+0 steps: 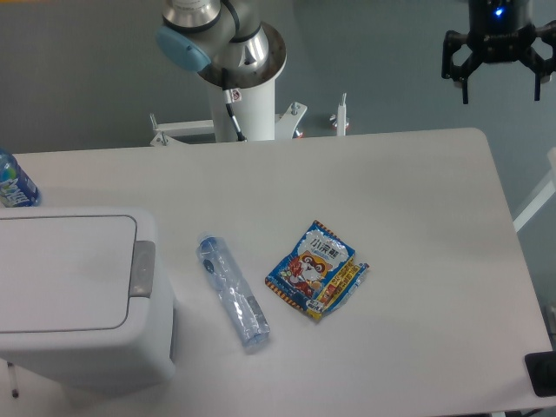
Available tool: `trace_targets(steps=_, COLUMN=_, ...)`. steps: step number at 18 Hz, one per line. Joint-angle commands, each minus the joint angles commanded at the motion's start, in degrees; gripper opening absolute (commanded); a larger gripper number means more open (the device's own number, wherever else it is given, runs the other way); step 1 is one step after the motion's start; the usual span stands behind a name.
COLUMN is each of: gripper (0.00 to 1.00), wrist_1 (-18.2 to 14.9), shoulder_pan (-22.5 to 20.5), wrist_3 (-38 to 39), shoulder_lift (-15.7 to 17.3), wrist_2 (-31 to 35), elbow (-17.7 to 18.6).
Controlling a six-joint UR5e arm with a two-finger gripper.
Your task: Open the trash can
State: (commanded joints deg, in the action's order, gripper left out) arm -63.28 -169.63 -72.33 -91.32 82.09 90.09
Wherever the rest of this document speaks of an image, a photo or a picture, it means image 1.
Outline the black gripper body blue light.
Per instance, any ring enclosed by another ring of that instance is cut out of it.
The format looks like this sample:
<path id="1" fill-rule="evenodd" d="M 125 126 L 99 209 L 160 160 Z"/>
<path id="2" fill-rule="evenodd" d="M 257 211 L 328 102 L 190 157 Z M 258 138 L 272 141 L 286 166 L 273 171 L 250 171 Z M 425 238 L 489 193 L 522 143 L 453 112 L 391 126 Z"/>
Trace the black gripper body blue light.
<path id="1" fill-rule="evenodd" d="M 534 40 L 532 1 L 468 1 L 469 60 L 513 63 Z"/>

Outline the silver robot arm blue cap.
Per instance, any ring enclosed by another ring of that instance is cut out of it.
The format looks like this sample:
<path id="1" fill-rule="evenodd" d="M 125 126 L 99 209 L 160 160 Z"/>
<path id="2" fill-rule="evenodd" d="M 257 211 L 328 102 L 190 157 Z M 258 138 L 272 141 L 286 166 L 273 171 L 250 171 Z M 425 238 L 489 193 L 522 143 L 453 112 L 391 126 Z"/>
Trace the silver robot arm blue cap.
<path id="1" fill-rule="evenodd" d="M 535 41 L 553 47 L 555 24 L 533 24 L 530 1 L 471 1 L 469 31 L 449 30 L 441 75 L 468 99 L 468 79 L 481 64 L 520 62 L 535 75 L 534 95 L 555 71 Z M 165 1 L 156 32 L 162 53 L 183 70 L 220 89 L 252 88 L 278 76 L 287 59 L 280 33 L 260 19 L 256 1 Z"/>

